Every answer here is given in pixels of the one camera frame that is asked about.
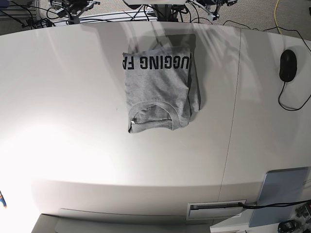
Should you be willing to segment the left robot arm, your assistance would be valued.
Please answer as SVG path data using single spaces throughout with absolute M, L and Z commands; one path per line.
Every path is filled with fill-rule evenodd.
M 232 6 L 238 0 L 189 0 L 188 2 L 204 10 L 209 21 L 215 21 L 220 17 L 219 10 L 222 6 Z

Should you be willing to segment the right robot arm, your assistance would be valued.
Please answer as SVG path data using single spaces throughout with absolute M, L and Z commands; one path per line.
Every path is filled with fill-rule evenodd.
M 79 24 L 80 16 L 84 12 L 100 4 L 96 0 L 50 0 L 50 9 L 54 10 L 53 13 L 57 15 L 52 19 L 66 18 L 69 25 Z

